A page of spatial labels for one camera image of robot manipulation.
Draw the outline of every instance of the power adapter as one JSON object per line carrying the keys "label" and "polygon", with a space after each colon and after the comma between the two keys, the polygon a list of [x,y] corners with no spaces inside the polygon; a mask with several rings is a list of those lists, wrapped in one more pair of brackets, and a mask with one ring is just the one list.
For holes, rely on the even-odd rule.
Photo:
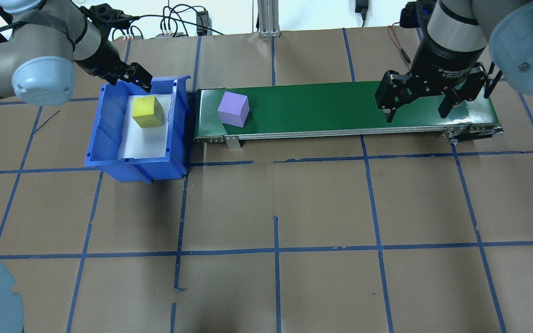
{"label": "power adapter", "polygon": [[361,18],[364,22],[368,9],[370,9],[370,0],[355,0],[355,13],[361,13]]}
{"label": "power adapter", "polygon": [[212,28],[209,11],[197,12],[197,36],[212,35],[212,31],[208,30],[207,28]]}

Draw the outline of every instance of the purple cube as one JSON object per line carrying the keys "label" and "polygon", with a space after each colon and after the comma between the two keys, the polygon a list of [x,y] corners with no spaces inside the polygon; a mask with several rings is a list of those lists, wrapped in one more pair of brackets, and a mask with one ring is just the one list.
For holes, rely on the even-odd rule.
{"label": "purple cube", "polygon": [[217,111],[222,123],[244,127],[246,117],[250,111],[248,96],[226,91]]}

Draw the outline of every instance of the brown paper floor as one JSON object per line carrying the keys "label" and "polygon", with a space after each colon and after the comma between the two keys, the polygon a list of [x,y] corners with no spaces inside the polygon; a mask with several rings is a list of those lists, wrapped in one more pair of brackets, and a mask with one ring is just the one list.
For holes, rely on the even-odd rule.
{"label": "brown paper floor", "polygon": [[[386,28],[117,47],[190,92],[406,72]],[[194,145],[184,179],[146,185],[83,168],[102,83],[0,101],[0,259],[27,333],[533,332],[533,97],[497,85],[495,139]]]}

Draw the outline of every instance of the yellow cube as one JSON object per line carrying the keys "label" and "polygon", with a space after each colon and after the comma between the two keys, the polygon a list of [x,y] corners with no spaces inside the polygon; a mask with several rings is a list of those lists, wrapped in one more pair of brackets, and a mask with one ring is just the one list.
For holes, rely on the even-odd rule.
{"label": "yellow cube", "polygon": [[135,97],[131,116],[142,129],[163,125],[163,108],[154,95]]}

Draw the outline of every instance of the foam cube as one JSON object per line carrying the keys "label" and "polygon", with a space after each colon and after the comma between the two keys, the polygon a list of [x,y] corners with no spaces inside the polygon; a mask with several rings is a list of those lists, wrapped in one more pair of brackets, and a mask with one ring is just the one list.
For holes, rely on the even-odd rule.
{"label": "foam cube", "polygon": [[244,127],[246,117],[250,112],[248,96],[226,91],[217,111],[222,123]]}
{"label": "foam cube", "polygon": [[142,129],[163,125],[163,108],[154,95],[135,97],[131,116]]}

